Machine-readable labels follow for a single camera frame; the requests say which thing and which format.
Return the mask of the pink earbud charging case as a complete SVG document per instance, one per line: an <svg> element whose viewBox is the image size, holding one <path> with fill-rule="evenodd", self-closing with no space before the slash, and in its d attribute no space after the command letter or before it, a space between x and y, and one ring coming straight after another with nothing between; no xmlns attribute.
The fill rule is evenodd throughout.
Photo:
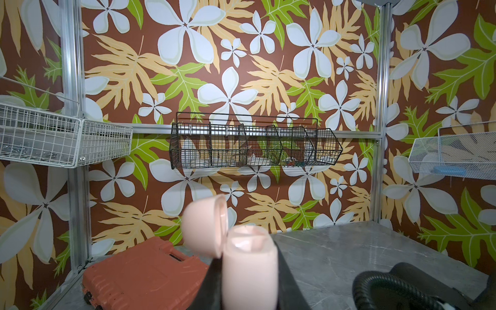
<svg viewBox="0 0 496 310"><path fill-rule="evenodd" d="M222 262L220 298L224 309L276 309L278 251L266 229L229 226L222 195L190 203L184 210L185 246Z"/></svg>

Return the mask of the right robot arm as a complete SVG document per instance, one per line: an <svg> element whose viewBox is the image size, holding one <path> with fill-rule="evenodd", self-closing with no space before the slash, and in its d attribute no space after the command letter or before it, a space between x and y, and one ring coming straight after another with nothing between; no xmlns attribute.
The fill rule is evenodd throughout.
<svg viewBox="0 0 496 310"><path fill-rule="evenodd" d="M474 299L409 263L364 271L353 281L357 309L495 309L495 274Z"/></svg>

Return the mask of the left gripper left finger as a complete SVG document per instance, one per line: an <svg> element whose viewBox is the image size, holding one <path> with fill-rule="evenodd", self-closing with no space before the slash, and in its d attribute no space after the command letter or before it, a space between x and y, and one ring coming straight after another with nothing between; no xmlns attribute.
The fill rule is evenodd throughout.
<svg viewBox="0 0 496 310"><path fill-rule="evenodd" d="M197 295L197 309L222 309L222 259L215 258Z"/></svg>

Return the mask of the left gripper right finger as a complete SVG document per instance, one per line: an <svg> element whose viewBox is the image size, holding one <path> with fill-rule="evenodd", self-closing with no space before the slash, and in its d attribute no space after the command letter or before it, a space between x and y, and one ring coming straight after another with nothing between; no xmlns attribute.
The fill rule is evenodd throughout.
<svg viewBox="0 0 496 310"><path fill-rule="evenodd" d="M311 309L295 280L282 251L275 243L278 251L278 303L279 310Z"/></svg>

